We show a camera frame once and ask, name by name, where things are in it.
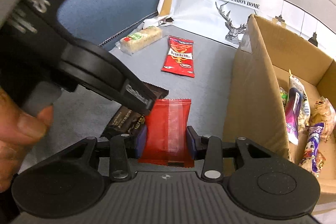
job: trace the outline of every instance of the gray floor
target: gray floor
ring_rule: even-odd
[[[165,36],[161,40],[133,56],[117,48],[111,53],[141,80],[168,89],[168,98],[190,98],[188,125],[193,126],[199,135],[211,134],[221,138],[236,49],[174,26],[162,29]],[[161,72],[168,52],[167,35],[194,40],[194,79]],[[99,137],[120,106],[82,87],[78,87],[75,93],[64,92],[54,105],[55,120],[50,132],[26,157],[21,171],[82,138]],[[131,164],[134,171],[182,169],[139,164],[136,160],[131,160]],[[202,164],[203,161],[196,162],[195,170],[201,170]],[[99,171],[107,175],[108,159],[101,159]]]

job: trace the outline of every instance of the human hand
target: human hand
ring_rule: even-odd
[[[0,193],[7,190],[29,150],[47,133],[53,122],[53,106],[37,118],[23,112],[0,88]]]

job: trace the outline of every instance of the black handheld device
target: black handheld device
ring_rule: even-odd
[[[0,86],[36,115],[77,85],[148,115],[155,95],[122,62],[57,20],[64,0],[1,0]]]
[[[109,142],[87,137],[20,174],[12,195],[22,211],[13,224],[199,223],[317,224],[310,215],[320,195],[316,178],[244,137],[235,143],[198,136],[187,127],[201,174],[133,173],[132,136]],[[97,171],[108,157],[109,176]],[[223,158],[236,171],[224,175]]]

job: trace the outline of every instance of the red wrapper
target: red wrapper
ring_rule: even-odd
[[[169,36],[169,52],[161,71],[195,78],[193,62],[194,41]]]
[[[147,141],[139,162],[194,167],[186,142],[191,100],[156,100],[147,125]]]

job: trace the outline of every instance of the wrapped bread roll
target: wrapped bread roll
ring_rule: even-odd
[[[160,38],[162,38],[162,30],[151,26],[120,39],[120,42],[117,42],[116,46],[122,52],[132,55]]]
[[[325,127],[320,137],[326,142],[335,128],[336,111],[329,100],[323,96],[315,102],[310,117],[310,124],[319,122],[324,123]]]

